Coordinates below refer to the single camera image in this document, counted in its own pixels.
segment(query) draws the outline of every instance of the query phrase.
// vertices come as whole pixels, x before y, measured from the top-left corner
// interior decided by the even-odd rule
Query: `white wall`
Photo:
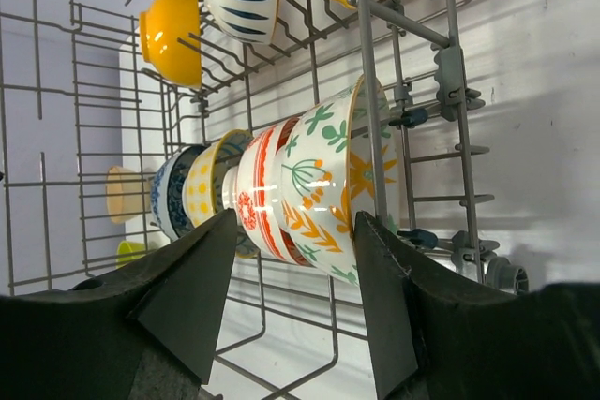
[[[35,52],[31,36],[4,33],[2,36],[5,84],[35,86]],[[40,41],[41,86],[73,92],[72,55],[69,42]],[[117,52],[80,49],[79,59],[90,63],[116,67]],[[80,81],[118,86],[118,72],[95,67],[80,67]],[[86,93],[116,96],[113,89],[91,88]],[[73,96],[44,93],[43,120],[38,120],[37,94],[31,91],[6,89],[8,175],[11,183],[36,183],[40,178],[40,152],[46,154],[46,172],[49,182],[76,182],[77,141]],[[90,99],[81,101],[94,102]],[[81,109],[82,124],[118,126],[119,110]],[[82,130],[83,152],[121,152],[121,136],[114,130]],[[85,158],[82,170],[104,173],[120,156]],[[101,194],[104,185],[87,186],[86,194]],[[5,190],[0,191],[0,293],[8,292],[8,252]],[[10,189],[12,248],[15,280],[25,281],[46,276],[45,242],[43,228],[42,193],[39,187]],[[87,199],[86,215],[105,215],[105,199]],[[76,185],[48,188],[49,236],[52,255],[52,273],[77,271],[83,266],[82,229],[80,222],[79,187]],[[90,220],[87,236],[105,236],[123,232],[108,219]],[[118,240],[90,243],[90,258],[113,255]],[[70,289],[84,278],[83,274],[55,280],[55,289]],[[44,290],[45,282],[21,286],[17,294]]]
[[[434,10],[428,0],[407,0],[407,14],[419,18]],[[471,116],[472,142],[490,146],[487,156],[476,157],[475,186],[480,193],[496,196],[481,205],[479,225],[483,239],[501,242],[501,253],[529,271],[531,285],[538,289],[563,280],[600,280],[597,255],[597,204],[600,201],[596,149],[597,65],[600,41],[595,25],[600,19],[600,0],[475,0],[459,16],[461,40],[470,86],[484,93],[487,106]],[[291,14],[285,2],[282,16]],[[301,21],[290,19],[292,26]],[[318,17],[319,24],[326,19]],[[445,32],[443,21],[430,24]],[[375,22],[376,35],[385,32]],[[236,48],[230,40],[214,35]],[[319,61],[358,44],[351,32],[318,44]],[[434,68],[428,44],[408,36],[401,40],[405,76]],[[272,70],[253,76],[253,89],[283,78],[308,60],[308,53],[282,61]],[[378,76],[383,84],[394,80],[389,44],[376,51]],[[231,60],[223,60],[232,65]],[[354,81],[360,72],[359,54],[319,70],[322,98]],[[237,98],[243,84],[210,96],[212,108]],[[417,101],[432,99],[435,85],[417,83],[412,93]],[[255,124],[304,111],[312,104],[311,78],[304,76],[276,90],[254,96]],[[246,127],[245,104],[237,104],[211,115],[207,134],[214,139],[235,127]],[[199,121],[187,122],[187,132],[199,141]],[[452,151],[457,142],[456,126],[435,122],[412,133],[415,156]],[[415,192],[420,195],[457,194],[461,190],[457,161],[427,163],[414,168]],[[418,225],[450,237],[465,228],[464,211],[457,205],[418,205]],[[290,288],[326,293],[324,277],[294,268],[267,264],[265,278]],[[256,278],[251,262],[239,262],[234,273]],[[358,300],[356,289],[337,284],[340,298]],[[232,295],[257,301],[256,289],[233,282]],[[326,322],[326,304],[300,301],[291,295],[269,292],[277,307]],[[340,326],[361,329],[361,314],[339,308]],[[228,303],[219,346],[252,335],[260,327],[258,311]],[[296,393],[301,398],[374,398],[368,349],[365,343],[341,338],[340,363]],[[276,384],[304,375],[330,357],[327,333],[269,315],[267,336],[228,358]],[[216,364],[208,387],[226,398],[259,398],[266,392]]]

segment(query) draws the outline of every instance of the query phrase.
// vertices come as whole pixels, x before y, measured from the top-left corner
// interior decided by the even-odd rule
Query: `beige cup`
[[[142,212],[150,211],[151,185],[147,180],[142,181],[139,173],[112,166],[106,181],[106,208],[114,224],[122,224]]]

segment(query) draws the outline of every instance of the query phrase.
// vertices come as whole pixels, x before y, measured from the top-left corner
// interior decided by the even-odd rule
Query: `dishwasher rack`
[[[132,0],[126,0],[125,6],[131,1]],[[119,230],[119,232],[116,232],[115,234],[105,236],[90,235],[87,225],[91,221],[108,218],[108,215],[90,215],[87,213],[88,201],[90,199],[103,198],[106,196],[106,194],[93,192],[94,187],[104,186],[105,173],[86,171],[85,166],[87,161],[91,159],[98,160],[107,155],[99,155],[90,152],[85,147],[85,141],[82,139],[82,134],[85,133],[86,129],[104,129],[107,130],[107,132],[112,130],[112,132],[127,133],[127,136],[135,142],[137,151],[123,152],[116,156],[133,158],[129,161],[136,160],[138,166],[136,172],[139,174],[141,180],[145,180],[151,178],[154,174],[153,171],[145,168],[147,166],[147,158],[164,160],[177,152],[184,145],[191,143],[185,139],[186,133],[185,130],[182,129],[182,123],[185,123],[185,121],[194,121],[195,123],[200,124],[203,143],[210,143],[211,141],[216,140],[216,137],[209,139],[206,133],[206,129],[210,125],[211,116],[218,111],[245,102],[245,115],[247,129],[249,131],[252,132],[270,126],[285,119],[285,117],[280,117],[276,121],[267,123],[255,123],[255,118],[252,114],[253,97],[277,88],[286,81],[292,81],[299,79],[302,76],[309,75],[312,81],[314,104],[318,104],[321,99],[319,89],[319,69],[331,65],[349,55],[357,54],[359,52],[362,53],[367,91],[372,95],[375,92],[376,73],[374,48],[381,46],[382,44],[391,45],[394,52],[397,79],[394,83],[384,86],[384,88],[386,90],[393,90],[394,100],[396,102],[396,106],[393,109],[394,117],[396,118],[397,124],[402,124],[400,129],[406,178],[408,229],[414,230],[418,226],[418,220],[415,213],[416,203],[438,201],[460,202],[460,205],[463,206],[466,211],[467,229],[465,231],[460,231],[455,236],[455,239],[440,239],[436,249],[423,249],[423,251],[432,257],[452,259],[458,272],[479,282],[485,282],[484,271],[486,267],[486,256],[493,253],[493,250],[498,247],[498,243],[479,240],[475,211],[476,204],[493,200],[493,196],[475,193],[473,186],[472,156],[485,154],[488,152],[488,148],[471,145],[467,119],[468,110],[481,108],[485,102],[479,99],[481,93],[467,87],[467,78],[464,73],[457,20],[458,8],[467,5],[472,0],[445,0],[446,7],[428,14],[418,21],[411,20],[404,15],[403,0],[379,0],[377,2],[373,0],[349,1],[356,6],[356,11],[349,11],[344,16],[334,11],[329,0],[281,0],[282,3],[286,4],[286,7],[295,11],[298,15],[297,17],[302,19],[304,33],[298,34],[293,30],[294,27],[290,22],[279,17],[277,21],[283,35],[276,44],[271,44],[266,49],[257,48],[251,44],[243,44],[240,46],[240,52],[233,52],[225,46],[217,44],[216,42],[218,41],[215,39],[208,40],[203,37],[207,33],[222,33],[218,29],[218,26],[210,13],[201,7],[202,28],[200,33],[198,35],[190,34],[188,37],[180,37],[179,39],[181,45],[187,46],[202,55],[204,61],[202,71],[205,77],[202,88],[199,90],[181,89],[163,80],[160,75],[152,69],[141,67],[139,63],[141,56],[138,42],[139,34],[137,33],[138,11],[131,11],[133,15],[122,14],[103,7],[91,5],[84,0],[69,0],[71,7],[71,28],[58,23],[41,20],[38,17],[37,0],[32,0],[31,17],[16,16],[0,11],[0,32],[2,31],[3,18],[33,24],[37,53],[37,84],[32,86],[6,84],[4,83],[3,77],[2,39],[0,35],[0,118],[2,120],[2,140],[4,145],[4,189],[7,209],[7,260],[9,271],[8,287],[10,294],[15,295],[15,288],[18,286],[25,286],[27,284],[43,281],[47,284],[48,289],[52,289],[53,281],[59,278],[70,277],[74,274],[94,276],[109,271],[114,268],[116,256],[95,257],[88,251],[90,245],[115,238],[126,239],[130,236],[138,236],[144,239],[146,249],[148,249],[149,238],[151,239],[154,233],[159,232],[156,224],[143,218],[140,221],[138,230],[130,232]],[[321,18],[326,19],[326,21],[319,26],[315,23],[316,11],[319,12]],[[371,30],[371,16],[388,22],[389,32],[374,38]],[[441,35],[425,25],[427,22],[443,17],[447,18],[449,29],[448,36]],[[107,25],[106,22],[119,22],[122,26],[115,27],[113,25]],[[326,58],[318,58],[317,44],[321,40],[343,33],[345,29],[347,30],[351,27],[355,27],[357,22],[360,27],[361,45],[356,46],[349,51],[327,56]],[[38,48],[39,27],[52,27],[59,29],[62,33],[70,35],[73,57],[74,88],[72,92],[41,86]],[[404,77],[401,62],[402,52],[400,49],[400,38],[406,33],[413,33],[432,43],[434,62],[437,66],[436,70],[411,78]],[[115,67],[105,67],[101,64],[83,60],[81,58],[81,53],[83,52],[82,49],[86,48],[119,51],[121,56],[127,58],[129,61],[127,67],[118,68],[121,80],[123,80],[123,77],[130,77],[133,82],[133,87],[126,87],[121,81],[114,85],[97,85],[83,79],[81,76],[82,67],[95,67],[107,70],[117,69]],[[251,89],[251,80],[254,74],[271,70],[276,67],[280,61],[289,60],[299,52],[307,52],[310,62],[307,67],[300,67],[291,74],[287,74],[285,77],[280,78],[273,83],[261,86],[258,89]],[[412,83],[429,78],[434,78],[440,85],[436,98],[426,103],[415,104],[413,102],[413,97],[411,96]],[[149,81],[152,81],[154,86],[153,89],[140,88],[140,80],[142,79],[145,80],[144,86]],[[242,94],[233,99],[227,99],[215,106],[215,108],[212,108],[212,98],[219,93],[222,94],[226,92],[232,86],[236,86],[237,83],[243,83]],[[39,182],[18,183],[10,178],[8,161],[9,136],[7,135],[5,99],[7,98],[7,92],[10,92],[11,90],[24,90],[37,93],[38,118],[40,120],[42,118],[41,104],[43,97],[46,94],[60,94],[73,98],[76,117],[75,127],[77,129],[77,159],[79,168],[76,181],[62,182],[47,180],[45,169],[46,160],[43,153],[40,155],[41,180]],[[147,96],[153,96],[153,98],[157,100],[157,108],[147,108],[147,105],[144,104],[146,103],[145,99]],[[191,112],[188,108],[190,105],[193,106],[193,111]],[[121,113],[125,112],[125,114],[129,114],[129,117],[133,122],[131,125],[122,124],[120,126],[107,126],[81,121],[84,111],[97,109],[116,110]],[[379,127],[377,108],[371,108],[368,114],[369,128],[373,129],[374,127]],[[158,120],[162,123],[162,126],[146,126],[144,124],[144,118],[147,119],[148,117],[152,117],[153,120]],[[430,120],[446,120],[457,125],[459,143],[456,146],[455,152],[419,157],[413,157],[411,155],[411,127],[414,126],[415,123],[418,125],[418,123],[423,122],[427,118]],[[143,132],[156,132],[160,135],[163,142],[161,152],[150,152],[147,149],[144,149]],[[381,158],[382,146],[378,133],[369,133],[369,136],[371,137],[372,148],[374,149],[373,168],[375,173],[376,213],[378,216],[385,217],[385,192],[382,178],[383,171],[381,170],[383,167]],[[415,196],[413,191],[412,165],[448,158],[458,158],[461,161],[464,193],[446,197]],[[49,211],[47,195],[48,189],[56,185],[77,186],[79,188],[81,208],[82,267],[78,271],[63,274],[53,272],[50,255],[51,252],[56,250],[51,249],[48,238],[47,218]],[[13,249],[10,232],[10,192],[11,190],[18,188],[40,189],[43,197],[44,217],[46,218],[44,227],[46,230],[45,255],[47,273],[46,276],[35,279],[17,280],[14,276]],[[232,280],[248,284],[250,287],[258,288],[260,301],[257,303],[249,302],[241,298],[236,298],[233,295],[228,296],[228,301],[259,309],[262,318],[261,330],[255,335],[218,350],[216,361],[270,391],[271,394],[265,398],[297,398],[291,393],[292,390],[311,381],[336,365],[338,361],[338,336],[340,334],[356,339],[367,340],[367,337],[362,333],[344,330],[338,326],[337,305],[344,304],[345,306],[359,310],[361,304],[337,299],[334,292],[334,282],[331,277],[327,279],[327,286],[329,289],[328,296],[317,295],[308,291],[291,289],[284,286],[277,286],[275,284],[268,284],[263,279],[263,269],[273,264],[285,263],[267,257],[261,257],[260,255],[255,261],[255,269],[258,277],[256,280],[248,280],[236,276],[234,276]],[[268,289],[328,303],[330,312],[329,323],[320,323],[304,318],[299,314],[290,314],[280,310],[276,305],[269,304],[269,302],[265,300],[265,291]],[[247,369],[226,359],[224,355],[227,352],[249,345],[264,336],[267,326],[266,318],[270,314],[279,315],[290,320],[297,320],[307,325],[330,331],[332,334],[331,362],[318,367],[311,373],[298,378],[296,381],[289,383],[286,386],[276,386],[270,381],[258,377]]]

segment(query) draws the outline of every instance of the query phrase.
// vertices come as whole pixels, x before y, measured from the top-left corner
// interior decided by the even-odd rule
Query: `dish rack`
[[[4,157],[4,188],[7,220],[7,263],[8,291],[10,295],[19,294],[20,287],[45,284],[47,289],[56,288],[56,280],[70,280],[77,276],[94,276],[114,269],[116,256],[99,254],[98,246],[113,243],[121,239],[143,239],[145,248],[150,248],[159,229],[149,218],[142,215],[140,220],[127,224],[127,229],[117,228],[115,233],[92,235],[90,224],[96,220],[108,220],[108,215],[90,214],[89,204],[98,199],[104,200],[106,194],[101,192],[105,184],[105,172],[91,171],[87,167],[95,167],[99,161],[107,157],[123,158],[123,165],[135,169],[141,179],[151,178],[159,163],[177,152],[188,143],[210,143],[219,138],[218,117],[226,115],[229,122],[241,124],[251,132],[278,123],[283,119],[301,115],[310,105],[298,108],[292,114],[275,114],[269,120],[258,121],[256,111],[257,99],[261,95],[276,93],[285,97],[292,96],[286,91],[290,83],[300,83],[309,86],[312,100],[308,103],[317,104],[323,98],[321,86],[323,69],[339,65],[349,58],[362,54],[363,70],[369,92],[375,92],[376,60],[378,50],[386,46],[393,53],[393,70],[395,80],[384,86],[395,100],[393,108],[393,123],[399,128],[401,137],[402,159],[406,182],[406,237],[413,239],[422,247],[422,251],[440,262],[456,267],[456,270],[469,278],[484,283],[486,269],[498,243],[481,241],[477,228],[476,205],[493,200],[489,194],[477,194],[473,185],[472,157],[485,154],[488,148],[472,145],[469,135],[468,111],[477,110],[485,102],[479,97],[481,93],[468,88],[462,51],[460,48],[458,16],[460,7],[472,0],[445,0],[441,9],[429,12],[419,20],[412,20],[404,15],[404,0],[350,0],[356,5],[356,11],[340,9],[330,0],[280,0],[280,17],[277,19],[277,38],[270,46],[255,46],[251,44],[232,43],[220,32],[210,13],[200,6],[202,15],[201,31],[198,35],[190,34],[180,37],[179,42],[195,52],[203,59],[203,84],[199,90],[188,90],[174,86],[163,80],[156,71],[141,63],[139,51],[139,34],[137,32],[137,15],[139,9],[130,6],[136,0],[124,0],[125,6],[119,6],[119,11],[101,7],[90,0],[68,0],[71,12],[71,27],[62,24],[46,22],[38,17],[37,0],[32,0],[31,17],[17,16],[1,12],[2,20],[32,24],[36,52],[36,83],[33,85],[12,85],[4,82],[2,65],[0,64],[0,117],[2,120],[2,141]],[[382,21],[373,21],[374,16]],[[447,19],[448,34],[444,35],[429,28],[426,24],[439,18]],[[73,90],[46,88],[41,85],[39,65],[39,27],[51,27],[60,30],[70,38],[72,51]],[[360,38],[350,48],[343,52],[334,52],[332,48],[336,39],[344,36]],[[407,33],[417,35],[432,44],[431,59],[435,68],[423,73],[407,77],[402,65],[401,38]],[[330,39],[334,44],[321,51],[324,42]],[[2,40],[0,38],[0,63],[2,60]],[[82,54],[86,49],[103,51],[118,51],[119,67],[106,66],[101,63],[86,61]],[[118,71],[119,80],[112,84],[96,84],[87,81],[83,76],[86,67],[108,71]],[[272,74],[271,81],[254,83],[260,74]],[[412,87],[415,83],[434,79],[439,84],[435,98],[425,102],[415,102]],[[10,177],[10,162],[8,160],[7,114],[5,100],[14,91],[28,91],[37,96],[38,119],[42,119],[42,102],[46,95],[61,95],[71,97],[75,109],[75,128],[77,136],[77,167],[74,180],[49,180],[46,171],[46,156],[40,155],[40,180],[37,182],[20,183]],[[118,111],[121,114],[120,125],[106,125],[90,120],[90,111]],[[427,125],[446,121],[456,125],[458,143],[455,151],[427,156],[413,156],[411,152],[412,129],[427,122]],[[378,127],[377,108],[369,111],[370,128]],[[102,130],[106,133],[121,133],[124,142],[123,151],[115,154],[96,153],[87,146],[84,134],[86,130]],[[382,146],[379,134],[371,136],[371,146],[374,154],[374,178],[377,216],[386,217],[385,190],[382,178]],[[416,195],[413,187],[413,165],[456,158],[461,164],[461,177],[464,192],[448,196]],[[77,186],[81,210],[81,244],[82,264],[75,271],[58,273],[53,270],[52,254],[58,252],[52,248],[48,232],[49,211],[48,192],[55,186]],[[17,189],[37,189],[41,192],[44,215],[45,248],[44,259],[46,274],[30,279],[16,279],[13,258],[13,243],[11,241],[11,200],[10,194]],[[425,202],[459,202],[466,212],[466,229],[457,230],[454,237],[437,239],[432,233],[418,230],[418,217],[415,205]],[[322,283],[326,291],[302,289],[294,283],[286,283],[286,279],[278,278],[277,272],[285,272],[290,279],[310,273]],[[525,290],[527,277],[520,271],[516,277],[515,290]],[[349,308],[360,317],[361,304],[356,289],[346,289],[345,286],[334,283],[331,277],[317,275],[312,268],[290,267],[286,263],[259,255],[253,260],[236,263],[232,286],[228,296],[228,304],[239,304],[245,308],[258,310],[257,331],[237,341],[221,347],[217,351],[216,361],[233,370],[244,378],[269,392],[264,398],[298,398],[293,390],[306,385],[311,380],[321,376],[336,366],[339,358],[339,338],[350,337],[367,341],[364,326],[357,327],[358,331],[344,328],[338,321],[338,309]],[[255,293],[248,299],[248,293]],[[287,299],[304,299],[320,305],[328,312],[322,320],[314,319],[310,314],[291,312],[282,307],[279,302],[271,302],[270,295],[284,295]],[[226,355],[245,346],[256,345],[268,332],[267,324],[270,317],[277,316],[289,321],[299,322],[308,327],[325,330],[331,334],[331,359],[328,363],[319,365],[306,375],[298,376],[292,381],[276,384],[265,376],[257,375],[240,363],[235,363]],[[203,392],[208,398],[211,395]]]

